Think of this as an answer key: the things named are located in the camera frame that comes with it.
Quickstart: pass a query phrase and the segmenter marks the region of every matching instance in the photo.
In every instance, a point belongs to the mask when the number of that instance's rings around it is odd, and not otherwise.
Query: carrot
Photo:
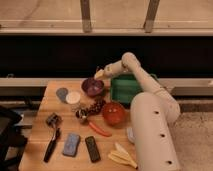
[[[105,137],[110,137],[112,136],[111,133],[106,132],[104,130],[102,130],[99,126],[97,126],[96,124],[94,124],[93,122],[89,121],[89,126],[90,128],[92,128],[95,132],[97,132],[98,134],[105,136]]]

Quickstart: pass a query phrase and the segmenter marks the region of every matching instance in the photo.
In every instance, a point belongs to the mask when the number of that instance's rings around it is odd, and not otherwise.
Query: white cup
[[[77,111],[81,104],[81,94],[77,91],[70,91],[66,96],[66,102],[70,104],[72,112]]]

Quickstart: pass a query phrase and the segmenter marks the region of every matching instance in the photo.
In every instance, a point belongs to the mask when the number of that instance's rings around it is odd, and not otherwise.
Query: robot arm
[[[131,102],[130,113],[140,171],[179,171],[180,165],[167,123],[180,115],[176,100],[127,52],[118,62],[107,65],[95,78],[112,78],[132,72],[144,92]]]

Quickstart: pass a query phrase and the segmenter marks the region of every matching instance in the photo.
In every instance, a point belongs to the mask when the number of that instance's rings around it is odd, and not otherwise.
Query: purple bowl
[[[89,97],[95,97],[103,92],[104,82],[90,77],[83,81],[81,88]]]

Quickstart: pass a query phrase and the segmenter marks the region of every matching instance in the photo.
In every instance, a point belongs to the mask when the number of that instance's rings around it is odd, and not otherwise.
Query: green container
[[[111,100],[129,106],[132,99],[142,91],[142,88],[132,74],[120,75],[111,79]]]

